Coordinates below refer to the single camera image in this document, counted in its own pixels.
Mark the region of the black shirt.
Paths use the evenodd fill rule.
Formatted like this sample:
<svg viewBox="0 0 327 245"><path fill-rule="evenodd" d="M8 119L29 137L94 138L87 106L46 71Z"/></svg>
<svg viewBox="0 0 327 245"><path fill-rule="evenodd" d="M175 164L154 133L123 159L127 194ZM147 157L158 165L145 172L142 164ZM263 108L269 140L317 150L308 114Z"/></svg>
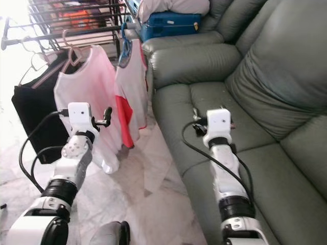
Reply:
<svg viewBox="0 0 327 245"><path fill-rule="evenodd" d="M54 86L58 80L58 73L49 77L37 89L23 85L14 87L14 96L12 96L11 101L25 132L32 134L31 144L36 152L50 146L64 145L68 139L67 129L60 117L47 119L41 128L33 133L42 119L57 110Z"/></svg>

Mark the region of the blue plastic hanger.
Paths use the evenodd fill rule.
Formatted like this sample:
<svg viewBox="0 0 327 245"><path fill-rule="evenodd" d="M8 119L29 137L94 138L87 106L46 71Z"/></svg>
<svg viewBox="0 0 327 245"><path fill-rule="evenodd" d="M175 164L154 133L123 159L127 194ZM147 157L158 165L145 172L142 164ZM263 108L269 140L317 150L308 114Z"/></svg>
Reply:
<svg viewBox="0 0 327 245"><path fill-rule="evenodd" d="M126 68L131 58L131 52L133 50L133 44L131 38L126 35L126 30L129 29L129 23L125 22L121 25L121 53L118 58L118 66L120 68Z"/></svg>

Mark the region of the white plastic hanger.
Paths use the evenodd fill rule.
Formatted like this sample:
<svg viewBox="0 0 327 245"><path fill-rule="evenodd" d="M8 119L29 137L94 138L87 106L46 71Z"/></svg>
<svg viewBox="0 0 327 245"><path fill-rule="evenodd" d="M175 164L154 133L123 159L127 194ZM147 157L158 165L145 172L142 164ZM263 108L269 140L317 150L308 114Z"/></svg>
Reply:
<svg viewBox="0 0 327 245"><path fill-rule="evenodd" d="M18 85L28 85L35 80L41 79L51 65L51 59L47 54L36 53L30 57L30 63L27 70L19 79Z"/></svg>

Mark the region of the pale pink white shirt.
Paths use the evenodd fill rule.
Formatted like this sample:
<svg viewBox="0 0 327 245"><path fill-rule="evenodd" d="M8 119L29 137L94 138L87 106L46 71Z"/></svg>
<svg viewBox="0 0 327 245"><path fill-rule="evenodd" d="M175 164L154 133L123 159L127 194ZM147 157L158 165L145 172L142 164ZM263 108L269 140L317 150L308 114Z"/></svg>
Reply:
<svg viewBox="0 0 327 245"><path fill-rule="evenodd" d="M93 117L103 119L105 110L112 108L110 125L100 127L92 152L92 161L108 175L119 170L121 162L117 154L123 145L116 108L115 78L116 70L105 50L96 45L89 47L88 58L76 72L59 73L54 88L58 110L68 108L69 103L84 102L89 104Z"/></svg>

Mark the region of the red and white shirt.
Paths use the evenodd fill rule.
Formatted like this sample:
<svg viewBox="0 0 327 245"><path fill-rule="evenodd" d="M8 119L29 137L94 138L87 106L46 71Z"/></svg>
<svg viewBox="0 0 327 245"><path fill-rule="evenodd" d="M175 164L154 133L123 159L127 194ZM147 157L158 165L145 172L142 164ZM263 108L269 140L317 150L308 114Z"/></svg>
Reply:
<svg viewBox="0 0 327 245"><path fill-rule="evenodd" d="M149 107L149 86L147 65L141 42L132 39L131 49L126 57L121 57L116 67L114 83L116 114L121 126L122 143L132 149L140 137L140 129L147 127Z"/></svg>

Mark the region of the green leather sofa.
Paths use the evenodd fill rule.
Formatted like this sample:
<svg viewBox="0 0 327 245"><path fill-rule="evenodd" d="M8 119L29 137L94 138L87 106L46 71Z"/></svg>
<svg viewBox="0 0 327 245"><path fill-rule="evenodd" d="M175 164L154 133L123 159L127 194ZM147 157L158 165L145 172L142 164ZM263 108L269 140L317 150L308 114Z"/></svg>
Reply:
<svg viewBox="0 0 327 245"><path fill-rule="evenodd" d="M199 114L231 112L250 168L257 219L271 245L327 245L327 0L267 0L233 44L156 51L153 110L199 226L220 245L211 162Z"/></svg>

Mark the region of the metal clothes rack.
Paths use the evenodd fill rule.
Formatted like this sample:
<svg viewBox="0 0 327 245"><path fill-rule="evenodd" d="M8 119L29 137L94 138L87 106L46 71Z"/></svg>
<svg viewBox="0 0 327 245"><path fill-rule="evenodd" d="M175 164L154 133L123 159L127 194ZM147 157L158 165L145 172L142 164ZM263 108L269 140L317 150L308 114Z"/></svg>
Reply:
<svg viewBox="0 0 327 245"><path fill-rule="evenodd" d="M0 47L35 44L38 51L114 44L121 28L135 30L127 0L27 0L27 23L6 18Z"/></svg>

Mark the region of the blue hard case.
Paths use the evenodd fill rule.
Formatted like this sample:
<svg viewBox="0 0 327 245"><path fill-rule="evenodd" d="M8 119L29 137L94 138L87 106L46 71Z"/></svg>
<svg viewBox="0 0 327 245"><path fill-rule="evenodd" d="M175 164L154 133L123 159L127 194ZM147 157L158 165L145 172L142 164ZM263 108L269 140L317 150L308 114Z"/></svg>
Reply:
<svg viewBox="0 0 327 245"><path fill-rule="evenodd" d="M201 14L153 13L141 23L141 40L145 42L158 37L196 34L201 18Z"/></svg>

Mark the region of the white pillow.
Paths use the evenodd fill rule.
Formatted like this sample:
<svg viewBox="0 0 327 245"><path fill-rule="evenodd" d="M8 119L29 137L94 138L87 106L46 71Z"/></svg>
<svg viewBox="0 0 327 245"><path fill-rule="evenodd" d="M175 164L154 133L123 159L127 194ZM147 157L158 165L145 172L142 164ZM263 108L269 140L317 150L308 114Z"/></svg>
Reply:
<svg viewBox="0 0 327 245"><path fill-rule="evenodd" d="M201 14L209 12L209 0L141 0L137 15L140 21L147 21L154 13L171 11L179 14Z"/></svg>

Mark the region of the silver left robot leg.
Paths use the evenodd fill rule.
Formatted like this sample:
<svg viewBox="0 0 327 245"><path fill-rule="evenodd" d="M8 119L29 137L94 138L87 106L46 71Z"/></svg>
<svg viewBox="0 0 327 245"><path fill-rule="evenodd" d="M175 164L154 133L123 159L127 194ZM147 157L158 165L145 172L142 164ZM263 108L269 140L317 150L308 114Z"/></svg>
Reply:
<svg viewBox="0 0 327 245"><path fill-rule="evenodd" d="M129 223L113 221L97 228L88 245L129 245L130 240Z"/></svg>

